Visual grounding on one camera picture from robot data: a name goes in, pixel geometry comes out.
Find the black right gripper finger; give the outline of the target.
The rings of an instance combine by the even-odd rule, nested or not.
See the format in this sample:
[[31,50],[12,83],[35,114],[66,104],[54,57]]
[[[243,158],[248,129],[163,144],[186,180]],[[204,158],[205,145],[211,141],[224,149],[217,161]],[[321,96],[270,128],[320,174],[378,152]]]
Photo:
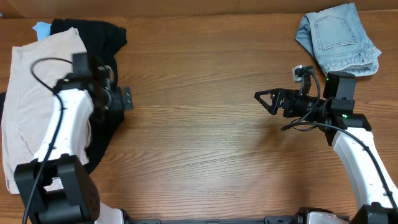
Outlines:
[[254,94],[255,99],[259,99],[262,95],[272,95],[272,98],[284,98],[284,90],[282,88],[275,88],[271,90],[257,91]]
[[276,115],[279,109],[278,97],[275,94],[271,94],[271,104],[268,104],[265,100],[261,98],[263,95],[268,95],[269,93],[255,93],[254,98],[271,114]]

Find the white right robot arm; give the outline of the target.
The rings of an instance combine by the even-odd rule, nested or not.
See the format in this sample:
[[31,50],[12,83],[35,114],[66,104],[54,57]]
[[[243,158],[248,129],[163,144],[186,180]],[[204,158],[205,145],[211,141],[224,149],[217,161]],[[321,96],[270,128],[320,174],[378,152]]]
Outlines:
[[292,122],[282,130],[318,128],[338,155],[354,191],[358,211],[352,223],[397,223],[397,187],[377,152],[372,127],[364,114],[354,112],[356,77],[330,72],[325,87],[309,96],[310,72],[295,72],[298,90],[275,88],[258,91],[255,99],[271,114],[283,109]]

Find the beige shorts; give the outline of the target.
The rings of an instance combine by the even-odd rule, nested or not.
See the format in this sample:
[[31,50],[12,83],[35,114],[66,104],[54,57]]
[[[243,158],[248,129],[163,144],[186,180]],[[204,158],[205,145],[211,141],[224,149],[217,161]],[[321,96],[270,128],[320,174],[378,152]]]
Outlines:
[[86,52],[86,47],[74,27],[12,48],[1,121],[2,164],[11,194],[19,192],[14,180],[17,165],[33,159],[53,113],[53,94],[41,83],[53,87],[72,71],[72,55],[82,52]]

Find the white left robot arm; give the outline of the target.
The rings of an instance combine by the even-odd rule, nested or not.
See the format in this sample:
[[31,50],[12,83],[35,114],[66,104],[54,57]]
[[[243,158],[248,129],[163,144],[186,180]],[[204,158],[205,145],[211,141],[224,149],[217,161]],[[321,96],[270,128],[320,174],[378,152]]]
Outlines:
[[129,87],[120,88],[112,68],[87,53],[73,54],[72,72],[49,87],[53,113],[34,158],[14,173],[25,206],[26,223],[132,223],[126,211],[100,200],[89,176],[104,156],[99,152],[87,165],[79,152],[91,134],[90,120],[110,130],[133,108]]

